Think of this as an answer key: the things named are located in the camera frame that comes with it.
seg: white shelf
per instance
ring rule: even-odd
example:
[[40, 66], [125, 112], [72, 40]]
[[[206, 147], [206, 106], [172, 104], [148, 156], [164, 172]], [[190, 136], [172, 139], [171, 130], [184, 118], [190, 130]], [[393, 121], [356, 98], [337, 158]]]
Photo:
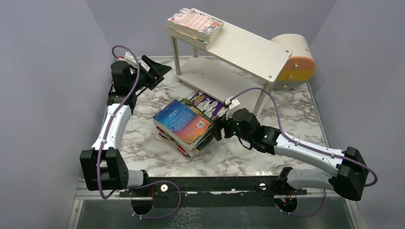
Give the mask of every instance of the white shelf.
[[[193, 10], [208, 15], [200, 10]], [[222, 34], [207, 52], [270, 85], [274, 85], [292, 54], [289, 48], [228, 22], [224, 23]]]
[[[244, 89], [262, 87], [202, 56], [190, 57], [181, 66], [181, 75], [177, 78], [221, 102]], [[241, 103], [241, 108], [244, 107], [252, 112], [260, 92], [259, 90], [251, 90], [240, 95], [238, 100]]]

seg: beige cylinder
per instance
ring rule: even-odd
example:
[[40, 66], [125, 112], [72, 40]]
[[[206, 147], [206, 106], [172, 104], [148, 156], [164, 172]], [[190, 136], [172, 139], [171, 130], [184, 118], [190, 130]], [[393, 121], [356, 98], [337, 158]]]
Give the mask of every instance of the beige cylinder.
[[315, 71], [315, 61], [305, 37], [299, 34], [282, 34], [272, 42], [292, 50], [292, 55], [277, 78], [275, 89], [297, 88], [308, 81]]

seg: marble tabletop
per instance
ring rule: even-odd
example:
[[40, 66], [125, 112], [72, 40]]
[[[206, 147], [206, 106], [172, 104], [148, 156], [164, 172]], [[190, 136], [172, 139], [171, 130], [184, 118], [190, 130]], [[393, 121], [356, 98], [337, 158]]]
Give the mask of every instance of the marble tabletop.
[[[268, 176], [278, 175], [283, 167], [310, 169], [312, 166], [289, 157], [263, 154], [247, 150], [237, 138], [215, 139], [203, 153], [188, 161], [158, 136], [152, 117], [174, 99], [191, 97], [198, 90], [175, 77], [171, 58], [152, 58], [173, 68], [155, 89], [146, 90], [138, 97], [135, 111], [125, 129], [120, 152], [128, 169], [147, 170], [151, 177], [212, 177], [212, 176]], [[247, 78], [252, 76], [224, 63], [215, 61]], [[325, 146], [315, 107], [308, 86], [298, 89], [273, 91], [280, 110], [285, 132], [302, 140]], [[275, 110], [269, 100], [258, 116], [262, 125], [277, 127]]]

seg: shelf leg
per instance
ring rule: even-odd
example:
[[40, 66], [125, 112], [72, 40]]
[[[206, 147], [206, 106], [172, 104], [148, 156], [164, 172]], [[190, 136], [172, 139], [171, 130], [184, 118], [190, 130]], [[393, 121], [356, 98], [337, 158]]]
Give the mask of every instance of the shelf leg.
[[[265, 89], [266, 91], [270, 92], [271, 91], [271, 87], [270, 84], [265, 83], [265, 85], [263, 86], [263, 89]], [[267, 102], [267, 97], [268, 95], [265, 92], [261, 92], [259, 95], [259, 98], [257, 99], [256, 105], [253, 109], [253, 113], [258, 116], [260, 114], [260, 112], [262, 111], [265, 102]]]
[[194, 58], [197, 58], [197, 57], [198, 57], [198, 49], [197, 49], [196, 47], [193, 47], [193, 48], [192, 48], [192, 56], [193, 56]]
[[179, 48], [177, 46], [177, 39], [171, 36], [171, 47], [173, 48], [174, 66], [176, 67], [176, 75], [181, 75]]

